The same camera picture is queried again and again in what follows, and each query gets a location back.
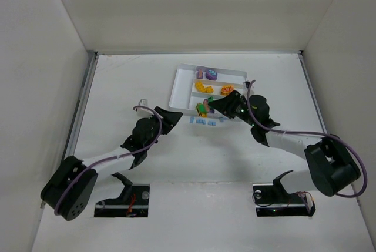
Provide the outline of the yellow long lego brick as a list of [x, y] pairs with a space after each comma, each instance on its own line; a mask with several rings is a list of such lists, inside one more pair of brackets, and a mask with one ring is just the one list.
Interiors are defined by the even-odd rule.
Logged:
[[206, 87], [201, 81], [197, 81], [195, 84], [195, 88], [200, 93], [206, 93]]

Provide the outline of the yellow orange patterned lego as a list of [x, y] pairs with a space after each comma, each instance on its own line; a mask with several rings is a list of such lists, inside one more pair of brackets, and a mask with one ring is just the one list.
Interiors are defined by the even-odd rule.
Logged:
[[234, 91], [234, 87], [232, 85], [226, 85], [221, 87], [220, 94], [223, 96], [227, 96]]

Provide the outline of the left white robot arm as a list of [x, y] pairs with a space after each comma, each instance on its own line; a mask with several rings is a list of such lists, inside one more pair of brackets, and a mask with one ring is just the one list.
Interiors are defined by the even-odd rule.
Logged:
[[183, 116], [182, 112], [158, 106], [154, 109], [142, 105], [133, 107], [135, 111], [141, 109], [147, 115], [136, 122], [131, 135], [117, 149], [87, 159], [71, 155], [61, 162], [40, 193], [41, 200], [53, 208], [56, 216], [66, 221], [77, 218], [95, 201], [96, 184], [108, 176], [128, 182], [120, 172], [138, 167], [159, 137], [169, 134]]

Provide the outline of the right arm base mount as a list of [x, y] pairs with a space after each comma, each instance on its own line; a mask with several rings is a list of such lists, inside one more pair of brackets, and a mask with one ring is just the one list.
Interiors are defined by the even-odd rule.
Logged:
[[311, 193], [297, 191], [287, 193], [281, 179], [292, 170], [284, 172], [271, 183], [253, 183], [252, 200], [257, 217], [312, 217], [316, 206]]

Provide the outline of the purple butterfly wing lego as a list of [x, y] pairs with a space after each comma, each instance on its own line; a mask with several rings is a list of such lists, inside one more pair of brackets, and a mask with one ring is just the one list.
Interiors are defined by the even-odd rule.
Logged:
[[197, 68], [196, 69], [196, 78], [197, 79], [202, 79], [203, 78], [203, 69], [202, 68]]

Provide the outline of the green purple yellow lego cluster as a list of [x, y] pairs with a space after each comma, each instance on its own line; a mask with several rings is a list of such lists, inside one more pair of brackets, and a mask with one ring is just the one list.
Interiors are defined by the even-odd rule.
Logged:
[[200, 117], [207, 117], [208, 114], [214, 114], [214, 109], [209, 106], [209, 102], [212, 101], [214, 101], [214, 97], [211, 96], [196, 105], [196, 111]]

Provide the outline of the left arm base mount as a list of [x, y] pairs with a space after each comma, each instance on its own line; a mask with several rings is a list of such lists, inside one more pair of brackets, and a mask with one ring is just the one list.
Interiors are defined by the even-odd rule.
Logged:
[[121, 182], [122, 191], [115, 197], [95, 204], [96, 218], [144, 218], [149, 215], [150, 184], [134, 184], [126, 176], [112, 174]]

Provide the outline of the purple round lego piece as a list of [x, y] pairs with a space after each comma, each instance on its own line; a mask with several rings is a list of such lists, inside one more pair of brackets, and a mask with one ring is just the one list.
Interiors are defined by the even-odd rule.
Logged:
[[205, 77], [208, 80], [216, 81], [218, 77], [218, 73], [215, 70], [207, 69], [205, 71]]

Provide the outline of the small yellow lego piece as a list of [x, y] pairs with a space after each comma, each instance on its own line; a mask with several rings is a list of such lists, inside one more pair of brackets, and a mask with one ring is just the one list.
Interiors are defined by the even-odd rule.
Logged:
[[206, 86], [205, 92], [208, 93], [208, 94], [214, 93], [213, 87], [212, 86]]

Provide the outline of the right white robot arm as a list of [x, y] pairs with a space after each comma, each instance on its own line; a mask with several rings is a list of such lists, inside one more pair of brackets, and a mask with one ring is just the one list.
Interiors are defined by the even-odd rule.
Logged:
[[368, 176], [357, 152], [338, 136], [328, 133], [284, 130], [270, 117], [270, 107], [261, 95], [229, 95], [209, 102], [209, 106], [229, 119], [238, 118], [251, 127], [258, 143], [294, 154], [308, 164], [309, 179], [323, 195], [342, 197], [342, 189], [359, 178], [362, 188], [351, 194], [361, 196], [367, 189]]

